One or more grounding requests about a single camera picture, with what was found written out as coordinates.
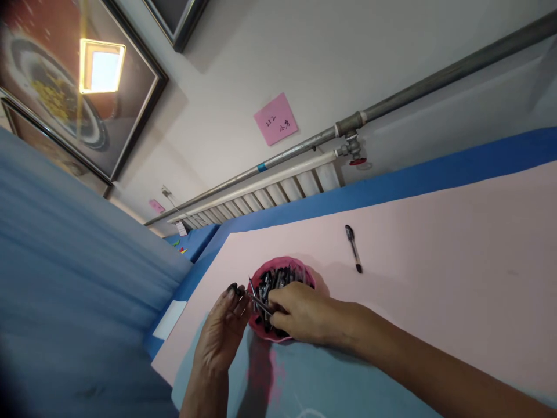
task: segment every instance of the framed picture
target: framed picture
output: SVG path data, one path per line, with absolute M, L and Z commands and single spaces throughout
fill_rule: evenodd
M 167 75 L 113 0 L 12 0 L 0 10 L 2 92 L 116 180 Z
M 94 192 L 103 197 L 108 196 L 112 189 L 109 181 L 98 176 L 86 162 L 73 156 L 48 131 L 42 129 L 33 118 L 26 115 L 17 104 L 6 98 L 2 98 L 1 102 L 10 128 L 16 136 Z
M 209 0 L 143 0 L 176 52 L 184 51 Z

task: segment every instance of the forearm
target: forearm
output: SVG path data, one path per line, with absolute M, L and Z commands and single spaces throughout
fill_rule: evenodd
M 347 304 L 336 345 L 383 370 L 443 416 L 552 416 L 554 411 L 369 309 Z
M 225 418 L 228 405 L 228 371 L 193 368 L 180 418 Z

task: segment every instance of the pen cap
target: pen cap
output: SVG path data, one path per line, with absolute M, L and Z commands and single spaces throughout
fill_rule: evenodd
M 346 225 L 345 228 L 346 228 L 346 235 L 348 235 L 348 240 L 352 241 L 354 239 L 354 231 L 352 230 L 350 225 Z

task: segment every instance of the pink bowl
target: pink bowl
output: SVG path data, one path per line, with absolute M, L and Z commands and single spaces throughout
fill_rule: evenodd
M 275 270 L 275 269 L 288 267 L 288 266 L 290 267 L 297 266 L 298 268 L 305 270 L 306 283 L 312 284 L 315 287 L 316 285 L 315 279 L 313 278 L 311 272 L 306 267 L 306 265 L 300 260 L 292 257 L 277 257 L 266 262 L 261 267 L 259 267 L 259 269 L 257 269 L 257 271 L 252 276 L 251 280 L 254 283 L 254 286 L 258 287 L 259 284 L 261 283 L 261 276 L 267 270 Z M 247 286 L 247 291 L 250 293 L 252 292 L 251 285 L 249 283 Z M 265 326 L 263 325 L 263 321 L 259 322 L 259 324 L 255 323 L 255 320 L 257 319 L 258 316 L 259 315 L 257 313 L 251 315 L 251 318 L 249 319 L 249 326 L 251 326 L 251 329 L 257 334 L 259 338 L 262 338 L 264 340 L 274 341 L 275 343 L 282 343 L 283 341 L 292 340 L 292 337 L 286 337 L 286 338 L 277 337 L 274 331 L 271 331 L 270 333 L 266 333 Z

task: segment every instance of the small pink note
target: small pink note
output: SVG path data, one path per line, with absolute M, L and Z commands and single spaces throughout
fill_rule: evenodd
M 284 93 L 254 114 L 254 118 L 269 146 L 298 130 L 298 125 L 296 125 Z
M 155 209 L 156 212 L 159 213 L 159 214 L 160 214 L 160 213 L 163 213 L 163 212 L 165 211 L 165 208 L 162 207 L 162 205 L 161 205 L 159 202 L 157 202 L 156 200 L 154 200 L 154 199 L 149 200 L 149 204 L 150 204 L 151 207 L 152 207 L 153 209 Z

